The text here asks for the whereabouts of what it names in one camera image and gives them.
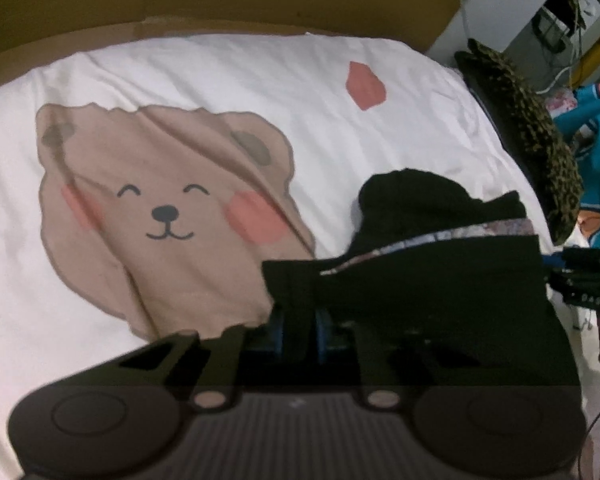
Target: bear eye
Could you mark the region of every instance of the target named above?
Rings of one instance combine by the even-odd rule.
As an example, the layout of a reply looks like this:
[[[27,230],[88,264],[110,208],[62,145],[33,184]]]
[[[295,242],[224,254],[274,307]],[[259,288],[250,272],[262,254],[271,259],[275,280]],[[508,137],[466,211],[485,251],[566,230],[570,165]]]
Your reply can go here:
[[[136,186],[134,186],[133,184],[126,184],[126,186],[123,186],[122,189],[118,192],[118,198],[123,196],[127,191],[132,191],[138,196],[140,196],[141,194],[140,190]]]
[[[189,184],[188,186],[185,187],[185,189],[183,189],[182,191],[184,193],[188,193],[189,191],[191,191],[192,189],[197,189],[198,191],[202,191],[205,195],[208,195],[209,192],[206,190],[206,188],[200,186],[199,184]]]

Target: bear's pink cheek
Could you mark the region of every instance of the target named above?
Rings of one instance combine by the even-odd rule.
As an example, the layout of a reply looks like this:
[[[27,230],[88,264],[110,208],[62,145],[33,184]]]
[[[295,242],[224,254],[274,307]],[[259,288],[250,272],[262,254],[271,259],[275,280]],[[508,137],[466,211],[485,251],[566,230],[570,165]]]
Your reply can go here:
[[[63,186],[61,193],[82,229],[102,229],[102,206],[92,194],[79,190],[72,184]]]
[[[272,244],[289,233],[285,218],[255,191],[236,193],[224,207],[224,217],[251,244]]]

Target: bear's inner ear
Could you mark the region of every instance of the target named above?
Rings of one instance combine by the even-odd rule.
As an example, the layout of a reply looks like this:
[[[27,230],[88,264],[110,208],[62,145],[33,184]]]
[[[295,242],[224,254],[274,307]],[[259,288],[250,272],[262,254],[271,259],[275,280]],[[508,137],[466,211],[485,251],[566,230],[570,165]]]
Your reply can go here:
[[[75,126],[71,123],[52,124],[42,135],[42,144],[48,148],[59,148],[75,133]]]
[[[231,132],[231,137],[257,165],[271,164],[271,152],[258,137],[248,132]]]

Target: white wall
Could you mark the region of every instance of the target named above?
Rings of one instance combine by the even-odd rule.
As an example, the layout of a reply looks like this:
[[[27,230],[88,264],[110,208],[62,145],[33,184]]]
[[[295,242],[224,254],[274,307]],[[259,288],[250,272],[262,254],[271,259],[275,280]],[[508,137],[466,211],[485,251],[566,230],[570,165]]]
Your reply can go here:
[[[466,0],[471,35],[478,41],[503,51],[531,20],[546,0]],[[466,37],[458,12],[427,55],[450,64],[453,54],[464,50]]]

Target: black garment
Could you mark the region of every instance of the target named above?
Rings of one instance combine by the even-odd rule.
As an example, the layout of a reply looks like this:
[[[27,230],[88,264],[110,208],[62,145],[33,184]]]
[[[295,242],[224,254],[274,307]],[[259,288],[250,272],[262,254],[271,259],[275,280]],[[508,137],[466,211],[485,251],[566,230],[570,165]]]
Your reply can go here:
[[[373,176],[359,202],[362,227],[340,258],[263,264],[269,293],[285,311],[285,345],[294,357],[306,352],[314,310],[326,308],[335,323],[355,320],[386,342],[418,332],[480,366],[506,365],[541,384],[579,386],[567,336],[546,298],[535,236],[436,242],[320,276],[406,238],[525,218],[516,192],[485,203],[446,178],[403,170]]]

